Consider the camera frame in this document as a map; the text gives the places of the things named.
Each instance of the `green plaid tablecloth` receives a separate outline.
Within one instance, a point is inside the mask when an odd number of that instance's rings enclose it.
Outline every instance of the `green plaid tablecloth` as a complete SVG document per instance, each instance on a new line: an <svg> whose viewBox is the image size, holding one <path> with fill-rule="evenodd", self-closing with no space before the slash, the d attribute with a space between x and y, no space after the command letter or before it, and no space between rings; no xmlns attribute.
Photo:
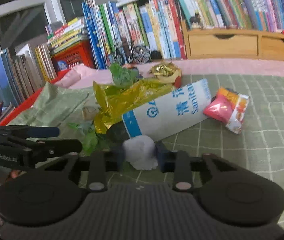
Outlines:
<svg viewBox="0 0 284 240"><path fill-rule="evenodd" d="M162 141L170 150L184 150L192 156L214 153L263 177L284 189L284 77L253 75L183 76L183 85L202 78L208 80L212 96L220 86L250 96L242 134L235 135L219 122L207 119ZM68 122L82 119L82 107L95 105L92 88L68 90L47 84L34 107L21 113L11 124L58 126L60 138L77 138ZM159 170L136 171L125 163L121 172L110 172L108 183L172 182L172 174ZM194 185L200 186L199 174L193 173ZM83 174L80 186L84 186ZM284 213L280 218L284 227Z"/></svg>

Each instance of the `pink snack package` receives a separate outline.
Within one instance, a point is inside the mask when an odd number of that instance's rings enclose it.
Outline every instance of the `pink snack package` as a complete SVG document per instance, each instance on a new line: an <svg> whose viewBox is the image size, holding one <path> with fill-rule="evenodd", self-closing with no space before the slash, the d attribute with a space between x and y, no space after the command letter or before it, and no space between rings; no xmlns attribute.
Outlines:
<svg viewBox="0 0 284 240"><path fill-rule="evenodd" d="M248 104L249 97L247 95L221 87L215 100L204 109L203 113L223 122L231 132L239 134Z"/></svg>

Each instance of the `wooden cabinet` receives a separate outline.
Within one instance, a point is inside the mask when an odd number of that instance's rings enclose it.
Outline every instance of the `wooden cabinet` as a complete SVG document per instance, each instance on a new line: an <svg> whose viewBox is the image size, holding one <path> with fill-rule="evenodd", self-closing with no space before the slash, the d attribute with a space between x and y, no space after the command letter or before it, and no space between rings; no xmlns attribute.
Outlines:
<svg viewBox="0 0 284 240"><path fill-rule="evenodd" d="M284 61L284 35L245 29L182 31L188 59L244 57Z"/></svg>

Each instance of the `yellow plastic bag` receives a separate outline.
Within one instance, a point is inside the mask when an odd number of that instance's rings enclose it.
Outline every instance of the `yellow plastic bag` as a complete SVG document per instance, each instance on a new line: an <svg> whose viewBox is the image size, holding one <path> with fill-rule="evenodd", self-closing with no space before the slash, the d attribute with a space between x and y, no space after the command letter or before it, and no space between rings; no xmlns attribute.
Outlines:
<svg viewBox="0 0 284 240"><path fill-rule="evenodd" d="M93 89L101 107L94 118L94 126L97 133L105 134L113 124L122 120L122 115L127 111L171 92L174 86L157 79L142 79L128 89L96 82L93 82Z"/></svg>

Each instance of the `red plastic crate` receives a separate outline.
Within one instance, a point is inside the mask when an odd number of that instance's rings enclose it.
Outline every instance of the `red plastic crate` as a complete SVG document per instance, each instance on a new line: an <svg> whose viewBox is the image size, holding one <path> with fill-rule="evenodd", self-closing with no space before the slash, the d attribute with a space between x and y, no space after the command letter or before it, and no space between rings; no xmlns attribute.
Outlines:
<svg viewBox="0 0 284 240"><path fill-rule="evenodd" d="M95 68L89 41L80 41L51 58L55 67L58 61L65 61L69 68L81 63L90 68Z"/></svg>

